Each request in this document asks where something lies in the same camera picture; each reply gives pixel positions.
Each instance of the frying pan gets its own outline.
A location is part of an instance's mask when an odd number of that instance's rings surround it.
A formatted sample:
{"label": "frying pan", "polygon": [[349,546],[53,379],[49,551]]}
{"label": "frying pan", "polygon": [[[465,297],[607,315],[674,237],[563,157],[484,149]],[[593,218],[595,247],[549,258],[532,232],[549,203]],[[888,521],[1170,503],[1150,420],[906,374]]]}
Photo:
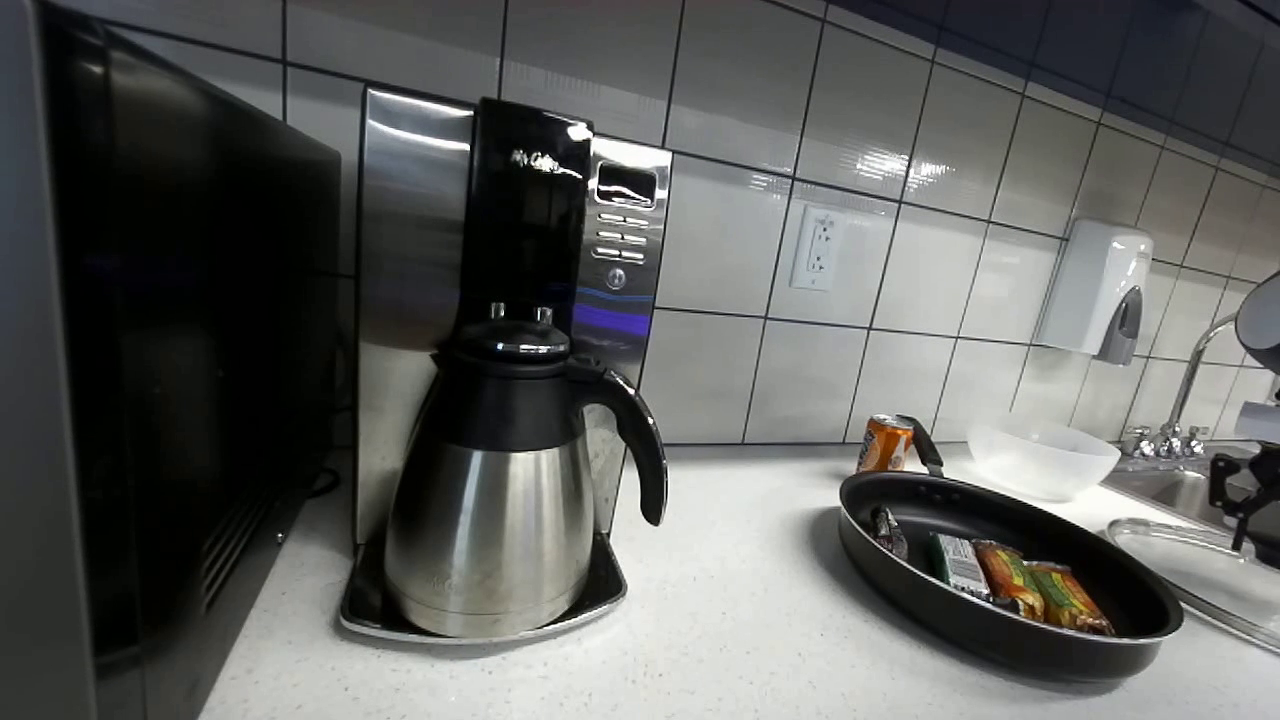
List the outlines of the frying pan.
{"label": "frying pan", "polygon": [[[946,479],[938,446],[915,420],[921,474],[873,474],[842,485],[842,539],[859,575],[906,618],[947,645],[1042,682],[1121,682],[1150,669],[1186,624],[1170,586],[1108,539],[1011,498]],[[895,515],[900,546],[876,539],[876,512]],[[999,539],[1030,560],[1075,570],[1116,638],[1019,619],[927,575],[925,538]]]}

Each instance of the coffee maker base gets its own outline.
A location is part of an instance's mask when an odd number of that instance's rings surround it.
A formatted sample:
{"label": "coffee maker base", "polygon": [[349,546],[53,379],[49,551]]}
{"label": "coffee maker base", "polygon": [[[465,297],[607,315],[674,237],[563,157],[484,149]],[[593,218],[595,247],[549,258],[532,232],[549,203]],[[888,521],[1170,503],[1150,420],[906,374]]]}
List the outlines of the coffee maker base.
{"label": "coffee maker base", "polygon": [[624,597],[628,597],[624,570],[617,565],[607,539],[595,538],[590,586],[579,601],[552,624],[518,633],[518,638],[490,638],[490,639],[434,638],[409,624],[404,613],[398,607],[384,575],[384,532],[377,532],[357,557],[357,570],[346,590],[346,604],[335,607],[335,624],[357,639],[404,645],[404,650],[507,650],[507,645],[532,645],[532,639],[584,627],[607,618]]}

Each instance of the control panel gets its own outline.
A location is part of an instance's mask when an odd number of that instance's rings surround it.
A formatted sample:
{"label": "control panel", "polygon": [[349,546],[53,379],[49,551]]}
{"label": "control panel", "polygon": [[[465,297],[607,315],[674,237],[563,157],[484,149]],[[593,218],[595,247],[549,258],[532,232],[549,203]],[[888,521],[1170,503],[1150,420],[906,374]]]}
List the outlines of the control panel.
{"label": "control panel", "polygon": [[607,135],[593,140],[574,336],[611,348],[611,360],[628,360],[624,348],[650,344],[669,191],[674,151]]}

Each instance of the black microwave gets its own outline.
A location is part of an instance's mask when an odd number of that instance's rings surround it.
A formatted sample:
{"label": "black microwave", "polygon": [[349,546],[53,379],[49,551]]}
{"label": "black microwave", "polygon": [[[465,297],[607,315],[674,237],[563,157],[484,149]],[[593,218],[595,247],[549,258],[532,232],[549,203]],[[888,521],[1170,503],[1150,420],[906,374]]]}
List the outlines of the black microwave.
{"label": "black microwave", "polygon": [[342,161],[73,11],[0,56],[0,705],[196,716],[324,474]]}

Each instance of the electrical outlet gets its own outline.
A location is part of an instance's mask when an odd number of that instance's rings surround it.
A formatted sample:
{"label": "electrical outlet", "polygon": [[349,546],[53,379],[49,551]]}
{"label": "electrical outlet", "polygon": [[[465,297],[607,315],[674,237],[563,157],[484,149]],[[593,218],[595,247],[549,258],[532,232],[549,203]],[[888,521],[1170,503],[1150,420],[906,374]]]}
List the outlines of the electrical outlet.
{"label": "electrical outlet", "polygon": [[791,263],[791,290],[831,290],[846,246],[846,218],[829,209],[803,209],[800,247]]}

